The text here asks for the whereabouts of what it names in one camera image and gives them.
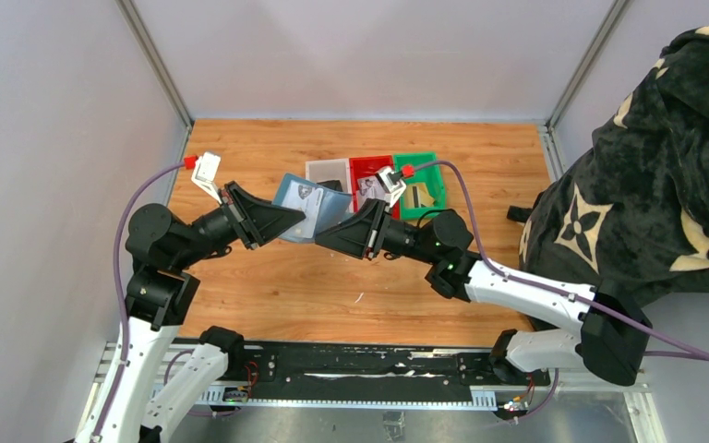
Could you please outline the black wallet in white bin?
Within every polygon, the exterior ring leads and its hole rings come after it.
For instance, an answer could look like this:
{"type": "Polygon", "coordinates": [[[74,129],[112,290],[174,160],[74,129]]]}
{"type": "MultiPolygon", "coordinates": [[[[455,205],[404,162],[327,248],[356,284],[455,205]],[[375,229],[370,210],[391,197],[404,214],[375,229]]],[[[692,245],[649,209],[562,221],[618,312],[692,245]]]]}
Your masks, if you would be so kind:
{"type": "Polygon", "coordinates": [[[335,191],[335,192],[343,192],[343,185],[340,180],[324,180],[321,182],[318,182],[320,186],[323,186],[329,190],[335,191]]]}

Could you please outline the red plastic bin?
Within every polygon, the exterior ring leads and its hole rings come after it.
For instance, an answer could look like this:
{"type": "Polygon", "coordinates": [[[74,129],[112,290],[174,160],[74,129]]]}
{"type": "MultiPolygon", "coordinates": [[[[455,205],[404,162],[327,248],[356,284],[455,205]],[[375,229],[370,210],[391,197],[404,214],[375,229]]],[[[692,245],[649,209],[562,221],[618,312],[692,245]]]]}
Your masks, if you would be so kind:
{"type": "Polygon", "coordinates": [[[356,201],[357,180],[359,178],[375,175],[379,169],[384,166],[393,166],[394,161],[391,155],[380,155],[370,157],[353,157],[349,159],[351,168],[351,183],[353,194],[354,212],[360,209],[356,201]]]}

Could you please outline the cards in green bin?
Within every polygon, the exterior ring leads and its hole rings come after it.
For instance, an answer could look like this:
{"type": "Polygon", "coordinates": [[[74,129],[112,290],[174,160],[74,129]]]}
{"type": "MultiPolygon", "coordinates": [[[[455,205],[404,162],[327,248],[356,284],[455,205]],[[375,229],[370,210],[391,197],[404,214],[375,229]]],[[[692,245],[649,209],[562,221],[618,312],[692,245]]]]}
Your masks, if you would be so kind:
{"type": "Polygon", "coordinates": [[[403,199],[407,209],[432,208],[436,204],[425,183],[409,184],[403,199]]]}

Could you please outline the white VIP card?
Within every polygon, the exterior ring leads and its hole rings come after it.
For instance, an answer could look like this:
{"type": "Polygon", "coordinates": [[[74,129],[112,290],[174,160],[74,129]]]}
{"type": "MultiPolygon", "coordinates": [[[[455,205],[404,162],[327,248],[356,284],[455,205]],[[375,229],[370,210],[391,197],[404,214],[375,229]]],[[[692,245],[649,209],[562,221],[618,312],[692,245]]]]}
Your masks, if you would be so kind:
{"type": "Polygon", "coordinates": [[[273,203],[287,209],[300,210],[305,218],[281,234],[282,240],[293,243],[310,243],[313,240],[323,193],[320,186],[301,177],[293,174],[283,177],[273,203]]]}

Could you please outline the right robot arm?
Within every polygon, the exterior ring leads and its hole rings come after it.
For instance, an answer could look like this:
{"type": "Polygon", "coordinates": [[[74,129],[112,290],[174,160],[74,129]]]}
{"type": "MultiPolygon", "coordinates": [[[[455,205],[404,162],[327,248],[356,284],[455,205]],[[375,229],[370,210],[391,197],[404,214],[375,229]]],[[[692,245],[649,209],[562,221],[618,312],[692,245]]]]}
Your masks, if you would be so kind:
{"type": "Polygon", "coordinates": [[[614,385],[635,383],[650,323],[633,301],[611,295],[606,287],[510,269],[471,250],[473,240],[454,210],[416,226],[393,218],[380,200],[369,200],[314,238],[316,245],[350,257],[385,253],[426,263],[427,282],[444,298],[500,305],[549,324],[547,330],[500,333],[488,359],[503,382],[523,384],[537,370],[585,369],[614,385]]]}

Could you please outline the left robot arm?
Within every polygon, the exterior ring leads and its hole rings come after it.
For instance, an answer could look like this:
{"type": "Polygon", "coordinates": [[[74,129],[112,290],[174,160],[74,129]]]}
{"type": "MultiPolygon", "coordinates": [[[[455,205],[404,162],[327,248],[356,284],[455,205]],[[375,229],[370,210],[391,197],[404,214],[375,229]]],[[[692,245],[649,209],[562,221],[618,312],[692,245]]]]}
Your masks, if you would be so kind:
{"type": "Polygon", "coordinates": [[[77,442],[167,442],[213,381],[244,366],[244,337],[211,327],[185,365],[159,393],[152,392],[199,287],[188,269],[225,257],[237,241],[248,249],[266,245],[306,217],[256,198],[235,182],[218,194],[219,207],[191,223],[159,203],[130,217],[126,251],[134,274],[120,293],[125,313],[117,355],[77,442]]]}

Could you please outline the white plastic bin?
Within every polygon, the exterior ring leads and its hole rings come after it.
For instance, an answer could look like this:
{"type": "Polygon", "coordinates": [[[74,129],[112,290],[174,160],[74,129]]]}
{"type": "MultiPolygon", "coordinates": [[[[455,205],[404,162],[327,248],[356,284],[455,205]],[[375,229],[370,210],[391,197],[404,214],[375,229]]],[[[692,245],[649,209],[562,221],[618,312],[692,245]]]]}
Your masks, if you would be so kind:
{"type": "Polygon", "coordinates": [[[340,180],[343,193],[352,193],[351,168],[346,158],[308,161],[305,166],[305,178],[315,184],[324,180],[340,180]]]}

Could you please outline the white card in red bin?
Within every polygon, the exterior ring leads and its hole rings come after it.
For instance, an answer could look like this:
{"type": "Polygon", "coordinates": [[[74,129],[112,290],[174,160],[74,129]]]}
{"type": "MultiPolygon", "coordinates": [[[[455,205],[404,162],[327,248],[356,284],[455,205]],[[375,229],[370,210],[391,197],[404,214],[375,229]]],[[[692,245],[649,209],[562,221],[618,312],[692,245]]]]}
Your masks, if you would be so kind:
{"type": "Polygon", "coordinates": [[[384,190],[375,175],[365,176],[357,180],[356,201],[363,206],[368,199],[383,199],[384,190]]]}

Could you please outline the black floral blanket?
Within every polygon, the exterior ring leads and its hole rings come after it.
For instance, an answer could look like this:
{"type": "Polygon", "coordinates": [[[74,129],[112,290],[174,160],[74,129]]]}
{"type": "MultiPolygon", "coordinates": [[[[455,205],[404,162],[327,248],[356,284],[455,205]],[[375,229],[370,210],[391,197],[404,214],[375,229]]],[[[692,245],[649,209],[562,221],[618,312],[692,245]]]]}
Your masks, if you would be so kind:
{"type": "Polygon", "coordinates": [[[525,215],[522,271],[649,305],[709,293],[709,25],[666,46],[525,215]]]}

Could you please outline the blue card holder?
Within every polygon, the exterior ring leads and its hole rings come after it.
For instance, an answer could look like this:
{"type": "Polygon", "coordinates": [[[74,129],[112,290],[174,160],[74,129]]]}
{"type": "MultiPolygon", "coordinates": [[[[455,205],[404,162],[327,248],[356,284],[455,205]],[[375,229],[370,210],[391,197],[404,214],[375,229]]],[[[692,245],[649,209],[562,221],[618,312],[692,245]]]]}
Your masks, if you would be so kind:
{"type": "Polygon", "coordinates": [[[313,240],[310,243],[314,242],[314,237],[317,233],[320,233],[331,226],[334,226],[335,224],[342,222],[345,217],[349,214],[349,206],[352,203],[352,196],[350,194],[346,194],[343,192],[335,192],[332,190],[329,190],[323,186],[320,186],[321,189],[324,191],[323,193],[323,199],[321,203],[321,208],[320,212],[318,215],[318,222],[317,222],[317,227],[316,231],[313,236],[313,240]]]}

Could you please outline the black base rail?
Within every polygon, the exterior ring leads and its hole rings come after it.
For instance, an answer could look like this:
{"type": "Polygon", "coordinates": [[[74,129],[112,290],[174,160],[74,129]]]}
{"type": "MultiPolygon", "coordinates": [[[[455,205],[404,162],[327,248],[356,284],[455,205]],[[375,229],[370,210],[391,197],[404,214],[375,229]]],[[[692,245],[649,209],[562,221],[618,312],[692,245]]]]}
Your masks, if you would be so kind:
{"type": "Polygon", "coordinates": [[[203,392],[202,404],[493,410],[497,397],[551,381],[542,370],[513,373],[477,348],[249,341],[242,362],[203,392]]]}

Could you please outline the green plastic bin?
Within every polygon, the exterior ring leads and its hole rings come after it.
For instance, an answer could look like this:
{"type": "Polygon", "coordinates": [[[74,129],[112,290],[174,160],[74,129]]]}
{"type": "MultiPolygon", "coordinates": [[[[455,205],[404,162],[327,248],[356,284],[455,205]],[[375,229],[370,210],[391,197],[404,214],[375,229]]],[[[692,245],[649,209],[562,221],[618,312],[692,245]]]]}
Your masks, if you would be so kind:
{"type": "MultiPolygon", "coordinates": [[[[437,160],[435,152],[399,153],[393,155],[396,170],[403,166],[420,165],[437,160]]],[[[428,210],[444,210],[447,208],[447,192],[441,171],[438,166],[428,167],[406,179],[407,189],[403,193],[399,205],[401,220],[416,220],[428,210]]]]}

